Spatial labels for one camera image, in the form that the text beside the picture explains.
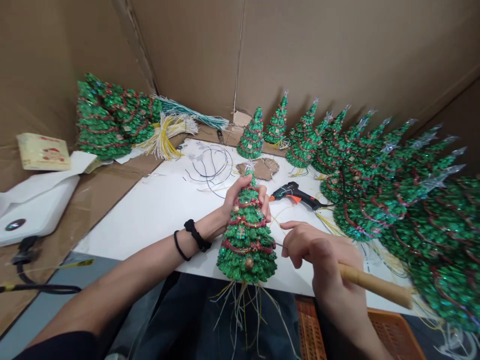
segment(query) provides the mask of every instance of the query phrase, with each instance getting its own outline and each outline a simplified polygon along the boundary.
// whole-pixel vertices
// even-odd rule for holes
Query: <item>green glitter christmas tree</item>
[[[480,182],[447,181],[410,206],[380,238],[409,269],[419,294],[452,326],[479,328]]]
[[[359,141],[361,139],[362,131],[369,123],[370,118],[377,112],[376,109],[370,109],[360,121],[351,126],[343,135],[348,146],[348,156],[343,158],[345,167],[351,167],[352,165],[361,162],[364,159],[365,154],[360,152]]]
[[[360,242],[378,238],[392,224],[404,218],[407,208],[436,187],[442,187],[448,175],[463,166],[451,166],[428,176],[420,183],[408,178],[385,188],[367,199],[359,199],[337,206],[333,212],[336,224],[350,238]]]
[[[404,123],[401,127],[396,128],[396,129],[392,130],[391,132],[385,134],[383,136],[382,140],[385,143],[398,143],[402,139],[403,135],[407,132],[407,130],[413,124],[415,124],[417,121],[418,121],[418,119],[416,119],[416,118],[408,119],[408,121],[406,123]]]
[[[288,93],[289,91],[287,89],[275,111],[275,114],[270,119],[270,124],[268,124],[263,134],[263,139],[267,143],[278,144],[285,136],[285,131],[287,130],[285,121],[287,118]]]
[[[78,82],[78,124],[80,150],[95,154],[99,160],[117,159],[132,151],[120,134],[112,116],[99,103],[96,92],[86,83]]]
[[[262,213],[259,189],[251,161],[245,175],[250,184],[235,199],[216,265],[229,279],[257,284],[266,282],[277,269],[275,241]]]
[[[360,163],[345,169],[343,174],[337,170],[328,179],[321,182],[321,193],[333,203],[337,203],[342,195],[345,200],[365,196],[379,166],[396,147],[395,143],[385,144],[379,153],[367,156]]]
[[[385,127],[392,119],[392,117],[386,118],[379,126],[369,131],[366,136],[361,136],[360,139],[358,139],[352,147],[352,150],[359,159],[364,159],[366,156],[369,156],[372,151],[375,152],[384,147],[385,140],[382,138],[382,135]]]
[[[289,164],[294,167],[304,169],[312,162],[315,151],[322,139],[322,133],[328,126],[330,121],[329,114],[316,126],[310,133],[305,133],[292,146],[290,146],[285,154],[285,158]]]
[[[448,168],[454,163],[458,156],[462,155],[467,147],[462,147],[451,152],[451,154],[437,160],[426,163],[419,163],[410,168],[410,174],[417,177],[425,177],[430,173]]]
[[[262,108],[257,107],[253,118],[243,131],[243,135],[236,146],[237,152],[246,159],[256,159],[262,154],[264,144],[264,122]]]
[[[377,188],[381,185],[391,183],[394,179],[401,180],[408,177],[410,160],[434,138],[435,133],[429,133],[428,136],[411,139],[407,141],[405,146],[396,148],[390,152],[378,168],[378,171],[371,182],[371,186]]]
[[[448,145],[453,143],[458,138],[459,138],[458,136],[448,136],[444,138],[442,141],[439,141],[434,145],[428,146],[422,152],[417,153],[413,156],[412,160],[410,161],[410,166],[416,167],[422,164],[433,162],[436,159],[437,155],[443,149],[445,149]]]
[[[152,137],[155,129],[149,120],[154,122],[160,120],[162,111],[160,100],[142,92],[100,81],[89,73],[85,78],[103,99],[103,106],[119,122],[122,135],[131,144],[139,144]]]
[[[338,151],[336,144],[341,138],[339,133],[342,130],[343,121],[350,107],[350,105],[347,105],[323,132],[321,145],[318,146],[311,162],[313,168],[323,174],[333,174],[342,164],[343,155]]]
[[[290,130],[290,143],[293,144],[304,137],[304,134],[309,134],[312,131],[312,124],[315,120],[315,112],[317,111],[317,104],[319,98],[313,100],[310,109],[303,115],[295,126]]]
[[[430,307],[454,328],[478,332],[480,327],[480,272],[438,261],[409,264],[410,277]]]

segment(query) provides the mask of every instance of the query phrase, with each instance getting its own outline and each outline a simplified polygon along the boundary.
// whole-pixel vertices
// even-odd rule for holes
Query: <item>black wristband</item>
[[[173,239],[175,240],[175,246],[176,246],[176,249],[178,250],[178,252],[180,253],[181,257],[183,258],[183,260],[185,261],[190,261],[191,257],[186,257],[184,252],[182,251],[182,249],[180,249],[180,246],[179,246],[179,240],[177,239],[177,233],[179,231],[176,230],[174,233],[173,233]]]
[[[212,244],[208,241],[205,241],[202,238],[202,236],[199,234],[199,232],[195,228],[195,222],[192,219],[188,220],[185,224],[183,224],[183,226],[185,227],[185,230],[187,230],[189,233],[191,233],[191,236],[195,239],[196,244],[198,245],[198,249],[202,253],[204,253],[208,249],[210,249]]]

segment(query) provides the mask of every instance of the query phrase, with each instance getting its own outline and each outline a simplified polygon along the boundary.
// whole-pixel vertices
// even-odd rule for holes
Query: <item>wooden handle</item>
[[[304,259],[309,263],[312,262],[309,255],[305,256]],[[408,288],[399,286],[393,282],[385,281],[379,277],[373,276],[372,274],[360,271],[345,264],[339,263],[338,268],[340,270],[340,276],[342,279],[348,280],[349,282],[356,284],[365,290],[390,300],[392,303],[407,309],[412,309],[412,295],[410,294],[410,290]]]

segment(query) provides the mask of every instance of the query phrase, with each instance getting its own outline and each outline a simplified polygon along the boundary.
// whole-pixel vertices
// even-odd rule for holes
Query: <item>cardboard wall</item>
[[[436,114],[428,123],[430,126],[443,123],[438,137],[457,135],[460,138],[442,153],[446,156],[455,149],[466,146],[466,152],[459,156],[456,164],[467,164],[459,175],[480,174],[480,78],[467,87],[460,95]]]
[[[232,118],[242,0],[131,0],[159,92]]]
[[[269,119],[288,88],[290,126],[315,97],[318,117],[426,121],[480,74],[479,18],[478,0],[246,0],[236,105]]]
[[[131,2],[159,91],[209,115],[268,120],[288,88],[290,126],[315,97],[425,123],[480,75],[478,0]]]
[[[149,90],[108,0],[5,0],[0,34],[0,192],[32,174],[22,169],[17,134],[75,143],[77,80],[85,72]]]

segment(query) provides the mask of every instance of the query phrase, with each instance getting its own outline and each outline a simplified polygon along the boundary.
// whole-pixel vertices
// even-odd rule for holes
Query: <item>dark clothing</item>
[[[97,338],[90,332],[67,332],[28,347],[14,360],[95,359],[97,344]]]
[[[129,351],[130,358],[295,360],[292,347],[300,357],[299,318],[294,296],[269,289],[274,304],[266,292],[250,285],[241,298],[237,322],[234,298],[240,294],[241,284],[214,302],[215,295],[228,284],[224,280],[182,274],[161,300],[155,314],[145,322]],[[95,359],[96,351],[97,341],[92,334],[72,332],[32,346],[14,360]]]

